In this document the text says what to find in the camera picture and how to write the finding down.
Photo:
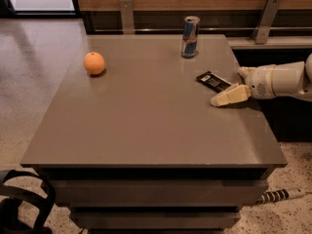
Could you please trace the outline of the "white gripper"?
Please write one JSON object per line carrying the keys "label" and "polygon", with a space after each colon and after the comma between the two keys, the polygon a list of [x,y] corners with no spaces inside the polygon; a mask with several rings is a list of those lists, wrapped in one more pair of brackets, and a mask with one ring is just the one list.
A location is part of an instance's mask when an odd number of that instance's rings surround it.
{"label": "white gripper", "polygon": [[211,99],[211,105],[220,107],[227,104],[246,101],[250,96],[257,99],[274,98],[272,89],[272,73],[275,65],[263,65],[259,67],[239,67],[238,73],[245,78],[246,85],[238,83],[231,85],[226,90],[218,93]]}

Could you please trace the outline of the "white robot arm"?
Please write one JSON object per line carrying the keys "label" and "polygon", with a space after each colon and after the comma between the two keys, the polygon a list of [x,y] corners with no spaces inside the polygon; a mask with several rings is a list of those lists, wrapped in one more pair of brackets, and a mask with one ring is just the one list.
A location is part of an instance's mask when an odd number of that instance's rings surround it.
{"label": "white robot arm", "polygon": [[312,55],[306,61],[269,64],[259,67],[239,67],[245,84],[234,83],[211,99],[211,105],[220,107],[256,99],[292,97],[312,100]]}

